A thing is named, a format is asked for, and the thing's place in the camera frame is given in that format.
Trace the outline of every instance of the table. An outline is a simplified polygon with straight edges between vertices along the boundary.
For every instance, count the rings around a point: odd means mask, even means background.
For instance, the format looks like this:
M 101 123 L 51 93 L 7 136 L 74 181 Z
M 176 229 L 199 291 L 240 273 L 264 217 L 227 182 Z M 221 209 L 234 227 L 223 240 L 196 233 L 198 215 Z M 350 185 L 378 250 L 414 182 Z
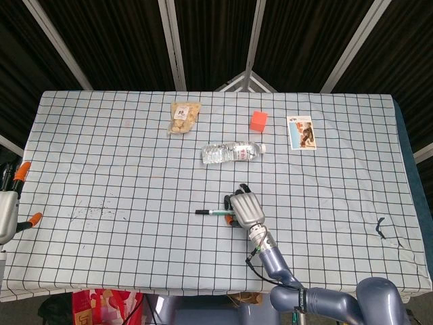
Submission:
M 202 103 L 198 123 L 168 136 L 170 103 L 184 101 Z M 248 128 L 260 109 L 263 134 Z M 311 115 L 316 150 L 290 148 L 292 115 Z M 202 163 L 204 145 L 235 140 L 267 153 Z M 246 231 L 193 213 L 221 208 L 241 182 L 305 286 L 353 294 L 383 276 L 403 297 L 432 288 L 389 95 L 47 91 L 24 160 L 19 221 L 44 217 L 5 245 L 2 301 L 101 287 L 269 291 L 244 263 Z

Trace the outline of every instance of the red block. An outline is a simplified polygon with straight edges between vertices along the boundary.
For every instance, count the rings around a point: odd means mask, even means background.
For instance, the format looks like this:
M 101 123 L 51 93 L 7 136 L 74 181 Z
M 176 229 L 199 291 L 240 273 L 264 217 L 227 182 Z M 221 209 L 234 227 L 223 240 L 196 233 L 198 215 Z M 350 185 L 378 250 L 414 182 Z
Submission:
M 251 118 L 250 129 L 258 132 L 263 132 L 266 125 L 266 120 L 268 119 L 268 113 L 254 111 Z

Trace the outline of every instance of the plastic water bottle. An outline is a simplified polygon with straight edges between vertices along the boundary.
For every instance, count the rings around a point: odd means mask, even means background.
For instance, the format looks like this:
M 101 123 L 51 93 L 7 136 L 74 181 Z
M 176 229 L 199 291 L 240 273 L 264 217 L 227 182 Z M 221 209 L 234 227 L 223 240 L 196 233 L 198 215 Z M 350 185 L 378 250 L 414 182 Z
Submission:
M 211 144 L 202 151 L 203 163 L 215 164 L 233 160 L 251 160 L 266 152 L 264 144 L 254 142 L 228 142 L 226 144 Z

